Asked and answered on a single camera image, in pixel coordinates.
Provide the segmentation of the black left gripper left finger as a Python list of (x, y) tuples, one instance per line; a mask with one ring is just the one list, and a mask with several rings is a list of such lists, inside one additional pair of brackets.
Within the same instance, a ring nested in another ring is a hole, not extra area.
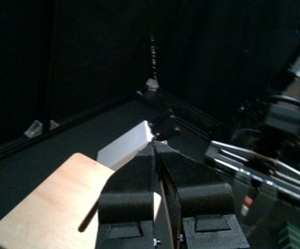
[(154, 249), (156, 150), (149, 143), (100, 196), (96, 249)]

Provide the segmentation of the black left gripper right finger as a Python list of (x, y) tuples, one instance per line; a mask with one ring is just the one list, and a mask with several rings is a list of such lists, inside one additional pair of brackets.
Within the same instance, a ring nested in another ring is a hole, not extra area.
[(156, 142), (174, 249), (249, 249), (220, 173), (169, 145)]

